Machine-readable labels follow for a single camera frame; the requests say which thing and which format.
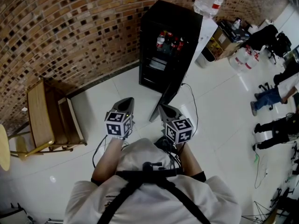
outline wooden chair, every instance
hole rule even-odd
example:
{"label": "wooden chair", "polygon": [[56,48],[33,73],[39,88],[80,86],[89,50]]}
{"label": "wooden chair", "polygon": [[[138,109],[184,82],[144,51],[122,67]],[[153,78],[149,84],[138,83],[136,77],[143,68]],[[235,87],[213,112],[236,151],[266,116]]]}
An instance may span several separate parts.
{"label": "wooden chair", "polygon": [[29,152],[11,151],[23,157],[39,153],[73,151],[87,145],[79,128],[71,101],[43,80],[27,92],[30,133],[35,148]]}

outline wooden table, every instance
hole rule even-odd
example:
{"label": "wooden table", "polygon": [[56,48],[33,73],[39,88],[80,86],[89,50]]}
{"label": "wooden table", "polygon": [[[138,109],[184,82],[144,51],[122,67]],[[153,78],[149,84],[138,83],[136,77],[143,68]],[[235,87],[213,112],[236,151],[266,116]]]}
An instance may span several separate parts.
{"label": "wooden table", "polygon": [[0,125],[0,166],[5,171],[8,171],[10,167],[9,142],[3,125]]}

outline black cable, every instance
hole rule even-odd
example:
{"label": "black cable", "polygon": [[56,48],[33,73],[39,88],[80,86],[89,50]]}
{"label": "black cable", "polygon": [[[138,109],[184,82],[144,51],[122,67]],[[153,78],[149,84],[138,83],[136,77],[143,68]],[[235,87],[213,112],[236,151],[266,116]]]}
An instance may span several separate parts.
{"label": "black cable", "polygon": [[105,146],[104,146],[104,152],[106,151],[106,139],[105,139]]}
{"label": "black cable", "polygon": [[108,135],[106,134],[106,136],[105,136],[105,137],[102,139],[102,141],[99,143],[98,147],[96,148],[96,150],[95,150],[95,152],[94,152],[94,154],[93,154],[93,159],[94,159],[96,153],[98,152],[98,150],[99,150],[99,148],[100,148],[102,142],[103,142],[104,140],[106,140],[107,136],[108,136]]}
{"label": "black cable", "polygon": [[194,131],[194,133],[193,133],[193,135],[192,135],[192,137],[193,137],[193,136],[195,135],[196,131],[197,131],[197,128],[198,128],[198,114],[197,114],[197,107],[196,107],[195,97],[194,97],[194,95],[193,95],[192,88],[191,88],[190,85],[188,85],[188,86],[189,86],[189,88],[190,88],[190,90],[191,90],[191,94],[192,94],[192,96],[193,96],[193,101],[194,101],[195,111],[196,111],[196,117],[197,117],[197,121],[196,121],[196,129],[195,129],[195,131]]}

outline cardboard box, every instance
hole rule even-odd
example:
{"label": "cardboard box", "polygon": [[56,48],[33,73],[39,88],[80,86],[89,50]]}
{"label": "cardboard box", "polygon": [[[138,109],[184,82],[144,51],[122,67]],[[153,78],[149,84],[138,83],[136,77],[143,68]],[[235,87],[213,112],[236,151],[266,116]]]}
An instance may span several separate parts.
{"label": "cardboard box", "polygon": [[218,27],[206,48],[214,55],[216,60],[232,55],[241,46],[240,42],[231,42],[224,32]]}

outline hand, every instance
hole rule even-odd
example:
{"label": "hand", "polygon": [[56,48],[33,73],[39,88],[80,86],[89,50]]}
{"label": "hand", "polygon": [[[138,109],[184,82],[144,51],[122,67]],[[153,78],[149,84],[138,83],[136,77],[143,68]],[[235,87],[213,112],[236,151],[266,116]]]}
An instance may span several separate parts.
{"label": "hand", "polygon": [[286,97],[283,97],[283,98],[281,99],[281,103],[282,103],[282,104],[285,104],[287,101],[288,101],[288,99],[287,99]]}

